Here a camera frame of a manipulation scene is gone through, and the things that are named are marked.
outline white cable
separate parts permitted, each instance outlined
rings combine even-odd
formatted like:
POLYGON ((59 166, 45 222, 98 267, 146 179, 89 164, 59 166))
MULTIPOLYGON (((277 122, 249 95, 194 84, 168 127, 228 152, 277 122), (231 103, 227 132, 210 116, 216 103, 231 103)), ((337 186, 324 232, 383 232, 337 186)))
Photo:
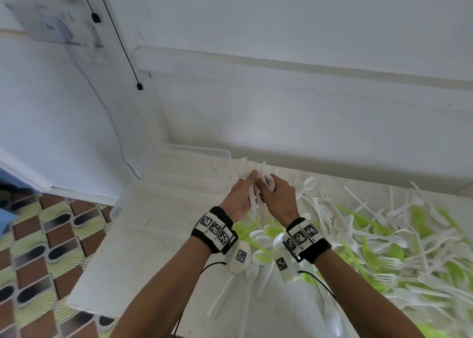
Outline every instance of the white cable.
POLYGON ((77 69, 80 71, 80 73, 82 74, 82 76, 85 78, 85 80, 87 80, 87 83, 89 84, 90 88, 92 89, 92 91, 94 92, 95 96, 97 96, 98 100, 100 101, 100 103, 102 104, 103 108, 105 109, 105 111, 107 112, 108 114, 108 117, 110 118, 110 121, 112 122, 112 126, 114 127, 114 130, 115 130, 115 133, 117 135, 117 139, 118 139, 118 143, 120 144, 120 153, 121 153, 121 158, 123 159, 123 162, 125 163, 125 165, 127 165, 130 170, 133 172, 133 175, 136 176, 136 178, 139 180, 139 176, 137 175, 137 173, 135 172, 135 170, 133 169, 133 167, 126 162, 125 160, 125 155, 123 154, 123 145, 121 144, 121 140, 120 140, 120 135, 118 135, 118 130, 115 126, 115 122, 112 118, 112 114, 110 114, 110 111, 108 110, 107 106, 105 105, 105 103, 103 102, 102 98, 100 97, 100 95, 98 94, 97 90, 95 89, 95 86, 92 84, 92 82, 90 81, 89 77, 87 76, 87 74, 84 72, 84 70, 82 70, 82 68, 80 67, 79 63, 77 63, 77 61, 74 59, 74 55, 71 53, 71 50, 68 46, 67 43, 64 43, 64 47, 66 48, 66 52, 67 54, 69 55, 69 57, 71 58, 71 60, 74 62, 75 66, 77 67, 77 69))

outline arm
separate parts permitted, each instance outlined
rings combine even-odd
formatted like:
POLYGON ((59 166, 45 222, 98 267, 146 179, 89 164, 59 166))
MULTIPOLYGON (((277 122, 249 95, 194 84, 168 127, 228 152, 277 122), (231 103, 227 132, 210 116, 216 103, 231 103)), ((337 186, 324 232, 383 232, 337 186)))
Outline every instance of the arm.
MULTIPOLYGON (((271 176, 276 183, 274 193, 270 192, 262 182, 256 184, 269 212, 284 228, 287 228, 299 217, 296 191, 287 181, 276 175, 271 176)), ((334 251, 323 252, 313 263, 337 297, 338 303, 360 337, 423 337, 404 313, 371 287, 334 251)))
MULTIPOLYGON (((256 171, 245 181, 238 180, 220 205, 233 222, 243 219, 250 210, 248 190, 256 180, 256 171)), ((133 299, 110 338, 168 338, 210 254, 210 248, 203 241, 190 237, 133 299)))

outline clear plastic container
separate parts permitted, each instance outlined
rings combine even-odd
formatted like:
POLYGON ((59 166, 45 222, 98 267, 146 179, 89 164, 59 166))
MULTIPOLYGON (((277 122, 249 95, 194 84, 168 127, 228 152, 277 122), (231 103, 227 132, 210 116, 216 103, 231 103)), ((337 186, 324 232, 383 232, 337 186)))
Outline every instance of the clear plastic container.
POLYGON ((132 228, 186 239, 198 219, 220 201, 215 195, 138 181, 118 199, 110 218, 132 228))
POLYGON ((145 181, 178 188, 227 188, 231 164, 228 150, 162 144, 147 155, 145 181))

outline white table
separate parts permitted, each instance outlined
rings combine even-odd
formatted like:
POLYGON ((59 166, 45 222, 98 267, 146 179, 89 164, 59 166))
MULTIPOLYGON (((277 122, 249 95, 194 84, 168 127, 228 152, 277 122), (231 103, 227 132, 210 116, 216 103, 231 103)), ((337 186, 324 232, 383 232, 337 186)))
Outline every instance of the white table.
MULTIPOLYGON (((232 160, 231 183, 237 180, 238 160, 232 160)), ((269 170, 293 182, 298 176, 301 181, 309 176, 318 178, 335 202, 354 208, 358 203, 343 189, 347 185, 359 198, 367 200, 372 210, 389 208, 389 189, 387 185, 349 180, 320 175, 294 169, 269 167, 269 170)), ((404 203, 406 189, 394 187, 395 207, 404 203)), ((214 198, 219 204, 225 193, 214 198)), ((442 206, 456 219, 464 233, 473 237, 473 199, 452 195, 428 193, 436 206, 442 206)), ((300 205, 300 213, 313 211, 300 205)), ((188 216, 186 208, 175 208, 175 216, 188 216)), ((98 251, 81 276, 68 304, 82 310, 92 311, 109 317, 120 317, 127 305, 151 277, 179 249, 182 239, 148 231, 147 226, 131 228, 120 221, 114 223, 98 251)), ((222 255, 213 255, 209 262, 222 260, 222 255)), ((178 335, 191 338, 237 337, 240 316, 246 291, 245 275, 235 280, 233 287, 222 305, 215 320, 206 317, 206 311, 229 278, 224 266, 208 269, 200 278, 186 307, 178 335)), ((254 283, 256 291, 258 279, 254 283)), ((315 286, 303 281, 290 285, 283 283, 279 273, 273 270, 272 276, 260 301, 251 297, 246 337, 331 337, 318 308, 320 293, 315 286)), ((356 333, 345 319, 344 337, 356 337, 356 333)))

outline patterned floor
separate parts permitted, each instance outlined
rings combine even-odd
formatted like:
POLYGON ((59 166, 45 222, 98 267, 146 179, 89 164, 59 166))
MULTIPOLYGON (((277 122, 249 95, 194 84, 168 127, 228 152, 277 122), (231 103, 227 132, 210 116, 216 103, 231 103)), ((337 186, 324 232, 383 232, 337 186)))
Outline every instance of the patterned floor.
POLYGON ((18 218, 0 237, 0 338, 106 338, 116 321, 65 301, 110 229, 109 206, 9 195, 18 218))

